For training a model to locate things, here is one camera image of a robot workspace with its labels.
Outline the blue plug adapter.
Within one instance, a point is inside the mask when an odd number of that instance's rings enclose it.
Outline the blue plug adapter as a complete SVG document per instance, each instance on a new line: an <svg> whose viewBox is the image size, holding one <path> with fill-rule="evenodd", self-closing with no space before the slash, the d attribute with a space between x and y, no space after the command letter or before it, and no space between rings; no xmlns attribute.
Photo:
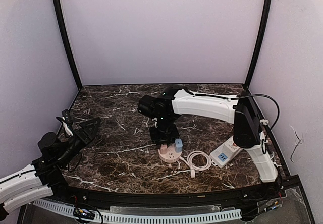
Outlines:
<svg viewBox="0 0 323 224"><path fill-rule="evenodd" d="M183 142L180 138L175 139L175 152L182 153Z"/></svg>

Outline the pink round power socket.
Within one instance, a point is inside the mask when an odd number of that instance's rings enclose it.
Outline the pink round power socket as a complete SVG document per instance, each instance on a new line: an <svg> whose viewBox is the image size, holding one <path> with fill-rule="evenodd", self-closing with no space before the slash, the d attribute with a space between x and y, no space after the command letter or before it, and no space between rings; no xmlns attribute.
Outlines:
<svg viewBox="0 0 323 224"><path fill-rule="evenodd" d="M172 145L168 146L168 151L166 154L161 154L160 149L159 149L158 155L159 155L160 160L162 160L163 162L175 163L180 159L182 153L176 153L175 152L175 144L172 144Z"/></svg>

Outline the white multicolour power strip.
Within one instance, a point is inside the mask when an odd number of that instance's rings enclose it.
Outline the white multicolour power strip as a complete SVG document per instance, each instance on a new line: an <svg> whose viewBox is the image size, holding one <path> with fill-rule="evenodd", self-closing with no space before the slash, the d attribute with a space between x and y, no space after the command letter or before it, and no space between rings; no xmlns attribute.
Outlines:
<svg viewBox="0 0 323 224"><path fill-rule="evenodd" d="M243 150L239 147L236 152L229 151L226 147L227 140L209 155L210 159L221 169Z"/></svg>

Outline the white plug adapter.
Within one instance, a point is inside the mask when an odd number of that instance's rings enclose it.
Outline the white plug adapter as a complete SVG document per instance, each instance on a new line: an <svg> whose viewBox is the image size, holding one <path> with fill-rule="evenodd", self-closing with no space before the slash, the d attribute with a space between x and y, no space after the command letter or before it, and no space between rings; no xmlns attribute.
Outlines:
<svg viewBox="0 0 323 224"><path fill-rule="evenodd" d="M226 143L226 147L231 152L236 152L239 150L239 147L234 143L233 136L231 136Z"/></svg>

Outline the small pink plug adapter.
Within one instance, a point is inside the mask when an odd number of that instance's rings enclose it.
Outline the small pink plug adapter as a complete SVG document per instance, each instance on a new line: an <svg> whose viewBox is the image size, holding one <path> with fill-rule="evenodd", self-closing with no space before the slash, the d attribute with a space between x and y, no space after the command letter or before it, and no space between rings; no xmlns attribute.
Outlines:
<svg viewBox="0 0 323 224"><path fill-rule="evenodd" d="M160 147L160 153L161 154L166 154L168 151L168 146L166 144L162 144Z"/></svg>

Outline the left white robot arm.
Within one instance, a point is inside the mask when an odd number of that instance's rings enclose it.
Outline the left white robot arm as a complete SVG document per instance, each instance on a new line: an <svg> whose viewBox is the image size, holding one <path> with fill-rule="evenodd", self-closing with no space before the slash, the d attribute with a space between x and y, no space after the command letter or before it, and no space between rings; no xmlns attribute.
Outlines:
<svg viewBox="0 0 323 224"><path fill-rule="evenodd" d="M40 198L54 196L66 200L71 197L62 170L68 170L71 160L94 141L101 119L84 121L78 129L73 129L69 120L59 118L59 121L68 135L67 141L61 141L54 132L46 133L38 142L42 156L1 178L1 220L13 210Z"/></svg>

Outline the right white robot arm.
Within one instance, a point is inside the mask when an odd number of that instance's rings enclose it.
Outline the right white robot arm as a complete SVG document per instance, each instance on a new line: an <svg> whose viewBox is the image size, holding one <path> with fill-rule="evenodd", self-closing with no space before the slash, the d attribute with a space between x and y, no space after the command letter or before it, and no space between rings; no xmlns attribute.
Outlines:
<svg viewBox="0 0 323 224"><path fill-rule="evenodd" d="M233 124L233 142L247 151L261 181L271 183L278 178L278 170L265 146L267 134L262 128L268 121L257 113L253 97L246 92L241 96L198 93L175 85L167 87L158 97L143 96L137 110L155 122L149 132L161 153L170 146L178 153L182 151L183 145L174 124L181 115L202 116Z"/></svg>

